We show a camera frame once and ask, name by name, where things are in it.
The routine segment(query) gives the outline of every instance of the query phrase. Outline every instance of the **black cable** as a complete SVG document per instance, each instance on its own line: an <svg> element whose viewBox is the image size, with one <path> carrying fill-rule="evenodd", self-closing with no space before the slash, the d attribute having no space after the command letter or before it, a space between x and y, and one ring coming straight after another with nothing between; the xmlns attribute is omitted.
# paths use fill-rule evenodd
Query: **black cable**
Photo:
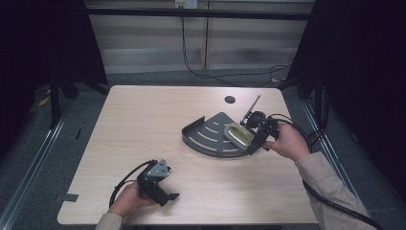
<svg viewBox="0 0 406 230"><path fill-rule="evenodd" d="M284 118L287 118L288 119L288 121L287 120L284 120L284 119L275 119L275 118L272 118L272 116L283 116ZM306 141L306 143L307 143L307 145L308 145L308 148L309 148L309 150L310 150L310 152L311 152L311 148L312 148L312 145L313 144L311 144L310 143L310 141L309 141L309 139L308 139L308 136L305 134L305 132L295 123L295 122L293 122L293 120L291 120L290 118L288 118L288 117L286 117L286 116L284 116L284 115L282 115L282 114L273 114L273 115L271 115L271 116L268 116L268 118L267 119L264 119L264 120L269 120L269 119L273 119L274 121L277 121L277 122L280 122L280 123L285 123L285 124L288 124L288 125L291 125L291 126L293 126L293 127L295 127L298 131L299 131L299 133L304 137L304 140ZM349 209L349 208L346 208L346 207L344 207L344 206L342 206L342 205L340 205L340 204L337 204L337 203L335 203L335 202L333 202L333 201L331 201L331 200L329 200L329 199L327 199L327 198L325 198L325 197L323 197L322 195L319 195L316 191L314 191L304 180L303 180L303 183L304 183L304 188L313 196L313 197L315 197L317 200L319 200L320 202L322 202L322 203L324 203L325 205L327 205L327 206L329 206L329 207L331 207L331 208L333 208L333 209L335 209L335 210L338 210L338 211L340 211L340 212L342 212L342 213L345 213L345 214L347 214L347 215L349 215L349 216L351 216L351 217L353 217L353 218L356 218L356 219L359 219L359 220L361 220L361 221L363 221L363 222L365 222L365 223L367 223L367 224L369 224L370 226L372 226L372 227L374 227L374 228L376 228L376 229L378 229L378 230L382 230L383 228L379 225L379 223L377 223L376 221L374 221L373 219L371 219L371 218L369 218L369 217L367 217L367 216L365 216L365 215L362 215L362 214L360 214L360 213L358 213L358 212L355 212L355 211L353 211L353 210L351 210L351 209Z"/></svg>
<svg viewBox="0 0 406 230"><path fill-rule="evenodd" d="M322 138L323 134L325 134L324 129L316 129L307 135L308 139L312 138L313 136L316 136L314 141L311 142L312 147Z"/></svg>
<svg viewBox="0 0 406 230"><path fill-rule="evenodd" d="M185 38L185 19L184 17L181 17L181 24L182 24L182 50L183 50L183 60L185 63L186 68L188 69L188 71L190 73L192 73L193 75L195 75L196 77L199 77L200 79L206 79L206 80L210 80L210 79L216 79L218 81L222 81L224 83L230 84L232 86L236 86L236 87L246 87L244 85L239 85L239 84L235 84L235 83L231 83L227 80L223 80L222 78L225 77L234 77L234 76L259 76L259 75L270 75L269 80L267 80L265 83L257 85L257 86L250 86L250 87L263 87L266 84L268 84L271 80L272 80L272 73L278 72L286 67L291 66L291 64L287 64L287 65L274 65L272 66L269 71L266 72L261 72L261 73L251 73L251 74L226 74L226 75L217 75L217 76L212 76L212 75L206 75L206 74L198 74L196 72L194 72L190 65L189 65L189 61L188 61L188 54L187 54L187 49L186 49L186 38Z"/></svg>
<svg viewBox="0 0 406 230"><path fill-rule="evenodd" d="M315 197L317 200L319 200L320 202L324 203L325 205L336 209L338 211L341 211L342 213L345 213L353 218L359 219L367 224L369 224L370 226L378 229L378 230L382 230L383 228L379 225L379 223L377 223L376 221L374 221L373 219L364 216L358 212L355 212L349 208L346 208L338 203L335 203L321 195L319 195L316 191L314 191L305 181L303 181L304 183L304 188L313 196Z"/></svg>
<svg viewBox="0 0 406 230"><path fill-rule="evenodd" d="M143 167L143 166L149 164L150 162L151 162L151 161L146 161L146 162L144 162L143 164L139 165L137 168L135 168L133 171L131 171L128 175L126 175L125 178L124 178L122 181L120 181L120 183L114 188L114 191L113 191L113 193L111 194L110 202L108 203L108 207L111 207L111 205L113 205L114 201L116 200L117 193L118 193L119 190L122 188L122 186L123 186L125 183L128 183L128 182L132 181L132 180L128 180L128 181L127 181L127 179L128 179L133 173L135 173L136 171L138 171L141 167Z"/></svg>
<svg viewBox="0 0 406 230"><path fill-rule="evenodd" d="M322 104L322 123L321 123L321 129L326 129L327 127L327 119L328 119L328 114L329 114L329 106L331 103L331 98L328 95L326 89L324 89L324 96L323 96L323 104Z"/></svg>

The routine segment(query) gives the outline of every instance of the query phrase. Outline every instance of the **wall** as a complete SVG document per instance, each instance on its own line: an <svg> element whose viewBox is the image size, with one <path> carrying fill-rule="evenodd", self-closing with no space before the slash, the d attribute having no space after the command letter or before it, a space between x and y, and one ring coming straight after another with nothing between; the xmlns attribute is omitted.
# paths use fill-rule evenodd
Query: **wall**
<svg viewBox="0 0 406 230"><path fill-rule="evenodd" d="M87 6L174 8L174 1L87 0ZM198 1L199 9L310 12L307 1ZM184 70L179 17L90 15L107 74ZM192 69L268 68L295 57L306 22L185 18Z"/></svg>

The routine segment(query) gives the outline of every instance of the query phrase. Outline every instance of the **sleeve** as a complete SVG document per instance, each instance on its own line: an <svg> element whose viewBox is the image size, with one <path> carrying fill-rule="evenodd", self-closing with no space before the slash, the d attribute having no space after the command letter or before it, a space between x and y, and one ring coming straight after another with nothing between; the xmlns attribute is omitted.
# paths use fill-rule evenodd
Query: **sleeve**
<svg viewBox="0 0 406 230"><path fill-rule="evenodd" d="M96 230L119 230L122 227L123 218L116 214L105 213L101 216Z"/></svg>
<svg viewBox="0 0 406 230"><path fill-rule="evenodd" d="M302 157L295 164L302 179L318 194L355 212L369 216L367 210L355 195L344 186L321 152ZM359 219L326 206L312 195L308 196L310 206L322 229L375 229Z"/></svg>

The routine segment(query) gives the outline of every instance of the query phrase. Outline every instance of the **gray floor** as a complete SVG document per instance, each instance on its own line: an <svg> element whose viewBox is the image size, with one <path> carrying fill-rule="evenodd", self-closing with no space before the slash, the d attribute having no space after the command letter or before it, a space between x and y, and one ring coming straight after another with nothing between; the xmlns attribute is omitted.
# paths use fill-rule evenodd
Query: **gray floor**
<svg viewBox="0 0 406 230"><path fill-rule="evenodd" d="M244 73L254 72L253 70L218 70L210 73L230 74L241 71ZM223 78L223 80L232 81L233 84L241 86L259 86L266 83L269 78L269 75L239 76ZM194 77L187 71L110 75L109 82L110 85L231 86L216 79L204 80ZM270 82L266 83L264 87L274 85L275 83ZM56 220L61 204L55 202L55 198L68 191L106 98L83 85L78 85L78 88L80 93L75 100L70 101L62 98L62 110L67 111L63 127L48 155L46 155L37 177L34 178L34 184L30 187L25 202L23 202L21 209L17 210L16 219L11 220L12 228L5 229L94 229L94 226L62 226ZM303 101L297 97L296 88L287 88L282 93L292 118L310 132L312 127L305 116ZM42 97L42 94L38 94L36 100L39 101ZM50 115L51 110L48 103L42 107L37 107L34 104L9 157L0 164L1 212L5 208L10 208L10 202L15 198L15 191L35 160L43 140L47 137L51 121ZM363 147L353 142L351 132L346 127L344 120L333 110L328 120L327 135L353 187L372 217L384 229L406 229L405 203L399 198L388 180L373 165ZM322 150L322 148L320 145L316 145L315 150ZM154 229L170 229L170 227L161 226L159 228L154 227ZM183 229L195 229L195 227L184 227ZM236 226L234 229L272 229L272 226ZM313 230L320 228L317 224L289 224L284 225L283 229Z"/></svg>

